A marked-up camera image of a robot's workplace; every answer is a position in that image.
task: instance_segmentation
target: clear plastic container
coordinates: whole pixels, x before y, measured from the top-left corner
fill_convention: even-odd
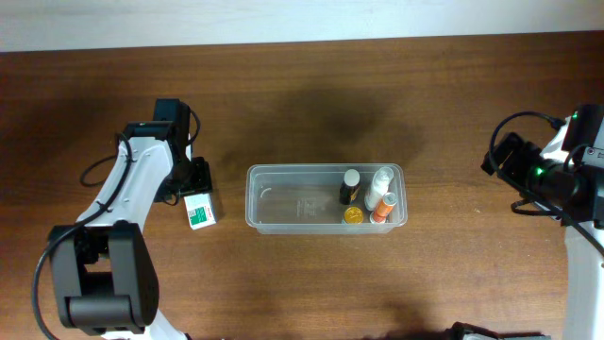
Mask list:
[[[390,167],[394,178],[389,192],[398,203],[383,224],[369,222],[365,193],[376,171]],[[338,201],[344,173],[355,169],[361,188],[351,205]],[[363,223],[343,224],[344,211],[359,207]],[[254,165],[247,172],[245,220],[264,234],[385,233],[407,222],[403,171],[396,164],[275,164]]]

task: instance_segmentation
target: bottle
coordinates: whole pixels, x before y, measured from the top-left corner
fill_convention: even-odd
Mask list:
[[[367,194],[365,195],[365,208],[368,211],[372,212],[376,209],[381,198],[388,193],[388,187],[393,178],[394,172],[389,167],[384,166],[376,171],[369,190],[367,190]]]
[[[361,175],[355,169],[350,169],[344,173],[344,181],[340,187],[340,203],[348,205],[357,198],[359,188],[361,187]]]
[[[369,215],[369,221],[371,223],[384,223],[386,217],[393,210],[396,204],[396,195],[393,193],[387,193],[377,204],[376,209]]]

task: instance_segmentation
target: wood grain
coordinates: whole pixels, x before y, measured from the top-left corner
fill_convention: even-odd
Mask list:
[[[455,321],[560,339],[563,229],[512,214],[517,194],[479,165],[509,114],[604,101],[603,53],[593,32],[0,55],[0,338],[42,338],[32,272],[47,232],[96,195],[80,172],[157,97],[178,97],[201,116],[194,152],[221,220],[193,231],[182,205],[157,205],[144,235],[160,308],[194,339],[360,339]],[[531,119],[510,129],[552,137]],[[409,222],[260,235],[244,220],[246,171],[288,162],[398,163]],[[85,338],[59,324],[47,268],[41,294],[52,330]]]

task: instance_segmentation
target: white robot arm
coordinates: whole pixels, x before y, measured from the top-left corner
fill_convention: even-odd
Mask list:
[[[543,151],[515,133],[495,147],[498,130],[523,115],[546,119],[558,134]],[[515,213],[562,220],[568,251],[563,339],[604,339],[604,106],[580,106],[565,122],[537,112],[516,113],[495,130],[482,169],[497,172],[520,192],[524,200],[512,205]],[[518,209],[526,203],[541,211]]]
[[[142,232],[154,202],[211,191],[208,164],[191,158],[191,114],[198,132],[199,120],[187,105],[159,99],[153,121],[128,124],[94,203],[74,225],[51,231],[50,248],[44,253],[50,254],[59,319],[65,327],[106,339],[190,339],[158,310],[159,282]],[[99,258],[111,259],[110,272],[86,269]],[[34,312],[42,331],[53,339],[37,306],[39,268]]]
[[[544,159],[565,162],[568,157],[562,144],[570,118],[566,122],[542,151]],[[593,221],[581,226],[604,245],[604,229],[596,228]],[[563,339],[604,339],[604,258],[573,228],[566,229],[564,242],[568,253],[568,300]]]

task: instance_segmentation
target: black cable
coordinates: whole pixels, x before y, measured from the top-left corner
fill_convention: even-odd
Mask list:
[[[518,209],[518,207],[522,207],[522,206],[525,206],[530,203],[534,203],[534,202],[530,199],[522,199],[517,202],[513,202],[511,204],[510,208],[512,208],[512,213],[522,214],[525,216],[555,216],[556,215],[554,212],[538,211],[538,210],[528,211],[528,210],[524,210],[524,209]]]
[[[565,172],[570,172],[570,169],[568,168],[568,166],[570,165],[570,160],[572,160],[573,157],[575,157],[575,154],[577,154],[579,150],[581,150],[583,147],[589,147],[589,145],[579,144],[568,153],[568,156],[566,156],[566,160],[564,160],[564,167],[562,168]]]
[[[491,164],[493,169],[497,172],[497,176],[500,179],[502,179],[506,183],[510,184],[511,187],[516,189],[521,194],[521,196],[526,197],[527,199],[530,199],[532,201],[535,201],[535,202],[541,204],[542,206],[546,207],[551,212],[555,213],[557,216],[559,216],[562,219],[562,222],[564,224],[572,226],[578,233],[581,234],[581,236],[583,236],[592,246],[594,246],[594,248],[602,255],[602,257],[604,257],[604,246],[602,246],[596,240],[596,238],[594,238],[594,236],[592,236],[592,234],[590,234],[587,230],[585,230],[585,228],[582,227],[579,223],[577,223],[577,221],[575,221],[568,213],[558,209],[556,206],[549,203],[547,200],[542,199],[538,195],[534,194],[532,191],[525,189],[522,186],[520,186],[518,183],[514,182],[497,165],[497,162],[495,161],[495,156],[493,156],[493,154],[495,151],[495,140],[497,139],[497,134],[499,133],[499,130],[501,130],[503,128],[503,126],[508,124],[508,122],[510,122],[512,119],[522,117],[522,116],[534,116],[534,117],[539,117],[539,118],[545,119],[555,129],[560,129],[560,127],[565,124],[565,122],[562,119],[550,117],[546,114],[539,113],[539,112],[524,111],[524,112],[518,112],[518,113],[511,115],[510,117],[501,121],[501,123],[499,123],[499,125],[495,128],[495,131],[493,131],[493,136],[491,136],[491,142],[489,143],[489,163]]]
[[[195,138],[197,138],[197,135],[199,134],[199,130],[201,129],[201,122],[199,121],[199,117],[197,117],[197,114],[195,113],[195,111],[191,110],[191,114],[193,115],[193,118],[195,119],[195,124],[197,125],[197,127],[195,128],[195,134],[187,142],[187,145],[191,145],[193,142],[195,142]]]
[[[100,164],[107,162],[107,161],[111,161],[111,160],[115,160],[117,156],[115,155],[111,155],[111,156],[107,156],[104,159],[100,159],[96,162],[94,162],[92,165],[90,165],[89,167],[87,167],[84,172],[82,173],[82,175],[80,175],[79,177],[79,183],[82,184],[83,186],[87,187],[87,188],[92,188],[95,186],[99,186],[99,185],[103,185],[103,183],[105,183],[105,180],[107,180],[106,178],[103,180],[99,180],[96,183],[89,183],[86,181],[86,176],[88,176],[88,174],[97,166],[99,166]]]
[[[165,198],[162,199],[162,202],[169,205],[169,206],[175,206],[176,204],[178,204],[178,202],[180,201],[180,196],[178,194],[175,195],[175,201],[174,203],[170,203],[168,202]]]
[[[109,207],[113,203],[115,198],[117,198],[117,195],[119,195],[120,191],[122,190],[122,187],[124,186],[124,183],[126,183],[126,178],[128,176],[128,173],[130,172],[130,167],[133,162],[132,148],[130,147],[130,142],[128,141],[126,136],[122,133],[118,133],[117,137],[119,140],[122,140],[122,142],[124,142],[124,144],[126,145],[126,151],[127,151],[126,168],[124,169],[124,173],[120,177],[120,180],[118,181],[117,186],[113,190],[113,193],[111,194],[111,196],[109,197],[107,202],[105,202],[105,204],[103,204],[103,206],[105,206],[105,207]],[[44,249],[44,252],[42,253],[40,259],[38,260],[38,264],[36,265],[36,270],[34,271],[34,280],[31,284],[31,305],[34,310],[34,316],[36,317],[36,322],[38,323],[38,327],[40,327],[40,330],[48,339],[59,340],[52,332],[50,332],[50,330],[44,323],[44,320],[42,319],[42,313],[40,311],[40,302],[39,302],[39,297],[38,297],[38,285],[40,283],[40,274],[42,273],[42,268],[44,266],[44,262],[46,261],[46,258],[48,258],[50,253],[53,252],[55,250],[55,248],[61,242],[63,242],[65,239],[72,236],[79,230],[83,229],[87,224],[89,224],[90,222],[92,222],[93,220],[98,218],[104,212],[105,212],[105,209],[103,209],[101,207],[101,208],[99,208],[98,211],[96,211],[92,215],[84,218],[81,221],[76,222],[69,230],[65,231],[59,237],[54,239],[50,244],[48,244],[46,246],[46,248]]]

